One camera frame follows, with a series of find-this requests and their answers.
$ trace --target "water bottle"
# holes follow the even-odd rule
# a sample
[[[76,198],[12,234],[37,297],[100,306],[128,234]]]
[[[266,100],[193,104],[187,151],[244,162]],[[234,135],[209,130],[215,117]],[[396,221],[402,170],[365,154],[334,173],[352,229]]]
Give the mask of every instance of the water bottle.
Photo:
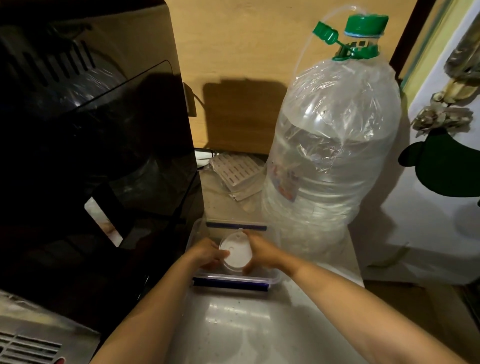
[[[387,21],[386,15],[350,16],[345,43],[319,22],[313,34],[340,49],[298,74],[283,100],[262,211],[295,254],[328,258],[338,251],[394,141],[399,88],[377,47]]]

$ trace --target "forearm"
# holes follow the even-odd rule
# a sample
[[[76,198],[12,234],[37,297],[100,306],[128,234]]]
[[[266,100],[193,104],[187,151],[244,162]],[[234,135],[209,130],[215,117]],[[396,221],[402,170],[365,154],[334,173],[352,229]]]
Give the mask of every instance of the forearm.
[[[464,363],[357,284],[288,254],[281,255],[279,268],[370,363]]]
[[[105,341],[92,364],[162,363],[197,269],[184,255]]]

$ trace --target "round white lid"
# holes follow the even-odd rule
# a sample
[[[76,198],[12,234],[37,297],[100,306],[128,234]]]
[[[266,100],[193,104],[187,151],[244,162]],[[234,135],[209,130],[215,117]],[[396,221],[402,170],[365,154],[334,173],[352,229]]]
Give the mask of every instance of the round white lid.
[[[230,255],[224,259],[225,265],[233,270],[241,270],[250,262],[252,249],[248,236],[239,229],[227,236],[220,244],[220,249],[230,251]]]

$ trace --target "black appliance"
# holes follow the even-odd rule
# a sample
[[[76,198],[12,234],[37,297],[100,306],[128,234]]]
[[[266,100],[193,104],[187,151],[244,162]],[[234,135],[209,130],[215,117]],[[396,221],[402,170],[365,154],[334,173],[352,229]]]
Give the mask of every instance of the black appliance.
[[[203,213],[168,7],[2,0],[0,77],[0,289],[105,339]]]

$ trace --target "white countertop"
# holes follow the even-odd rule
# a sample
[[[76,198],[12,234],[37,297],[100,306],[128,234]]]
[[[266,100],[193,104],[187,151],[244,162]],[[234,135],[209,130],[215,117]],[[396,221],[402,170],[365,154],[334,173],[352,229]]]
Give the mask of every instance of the white countertop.
[[[207,219],[258,222],[201,173]],[[350,236],[331,264],[320,264],[363,286]],[[170,346],[172,364],[366,363],[287,276],[269,292],[193,287]]]

